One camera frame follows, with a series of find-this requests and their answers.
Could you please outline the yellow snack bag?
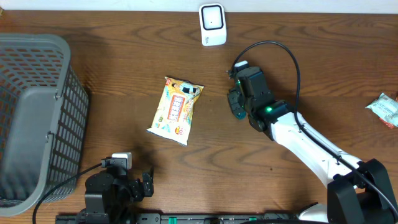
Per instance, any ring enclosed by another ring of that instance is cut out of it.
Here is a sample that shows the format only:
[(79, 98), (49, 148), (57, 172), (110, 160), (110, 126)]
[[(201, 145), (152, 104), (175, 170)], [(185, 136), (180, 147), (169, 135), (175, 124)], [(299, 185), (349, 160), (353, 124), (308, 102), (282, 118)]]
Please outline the yellow snack bag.
[(186, 146), (192, 127), (194, 104), (203, 89), (203, 85), (165, 77), (164, 90), (147, 132)]

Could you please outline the light blue wet wipes pack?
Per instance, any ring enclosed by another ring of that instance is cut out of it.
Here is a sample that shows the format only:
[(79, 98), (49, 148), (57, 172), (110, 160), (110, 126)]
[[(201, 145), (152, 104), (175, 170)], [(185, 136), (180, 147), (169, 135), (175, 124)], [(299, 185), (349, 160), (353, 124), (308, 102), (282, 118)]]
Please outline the light blue wet wipes pack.
[(370, 109), (390, 126), (397, 127), (397, 101), (386, 94), (381, 93), (378, 99), (367, 105), (366, 109)]

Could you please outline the teal Listerine mouthwash bottle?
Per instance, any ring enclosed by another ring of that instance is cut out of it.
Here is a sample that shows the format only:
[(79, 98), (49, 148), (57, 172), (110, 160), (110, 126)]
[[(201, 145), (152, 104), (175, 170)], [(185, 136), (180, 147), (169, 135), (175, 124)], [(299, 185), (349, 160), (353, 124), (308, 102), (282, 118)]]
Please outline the teal Listerine mouthwash bottle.
[(235, 114), (235, 117), (239, 120), (242, 120), (246, 117), (246, 113), (245, 112), (237, 113)]

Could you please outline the red Top chocolate bar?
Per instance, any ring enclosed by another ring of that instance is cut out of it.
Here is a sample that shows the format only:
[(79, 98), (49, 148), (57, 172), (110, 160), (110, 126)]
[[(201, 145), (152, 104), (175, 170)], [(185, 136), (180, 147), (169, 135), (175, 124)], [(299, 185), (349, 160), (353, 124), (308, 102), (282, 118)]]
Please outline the red Top chocolate bar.
[(391, 129), (397, 127), (397, 100), (393, 100), (387, 95), (381, 96), (381, 115), (379, 119)]

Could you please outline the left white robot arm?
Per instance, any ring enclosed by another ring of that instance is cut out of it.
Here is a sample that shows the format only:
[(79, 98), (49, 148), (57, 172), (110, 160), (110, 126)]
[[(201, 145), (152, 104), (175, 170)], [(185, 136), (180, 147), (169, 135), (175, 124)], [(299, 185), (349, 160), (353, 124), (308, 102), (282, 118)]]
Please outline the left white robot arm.
[(132, 180), (126, 165), (106, 165), (105, 170), (90, 176), (86, 182), (85, 223), (135, 223), (131, 211), (134, 202), (141, 202), (154, 194), (154, 170)]

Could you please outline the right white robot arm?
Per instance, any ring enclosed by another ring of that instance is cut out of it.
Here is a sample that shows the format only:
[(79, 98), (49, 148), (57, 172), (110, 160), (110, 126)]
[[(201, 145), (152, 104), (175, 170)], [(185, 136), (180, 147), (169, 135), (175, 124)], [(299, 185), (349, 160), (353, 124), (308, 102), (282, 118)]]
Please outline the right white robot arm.
[(327, 189), (327, 204), (301, 211), (295, 223), (397, 223), (397, 202), (385, 166), (341, 150), (313, 129), (293, 106), (276, 100), (262, 70), (246, 62), (229, 72), (228, 103), (235, 117), (294, 153)]

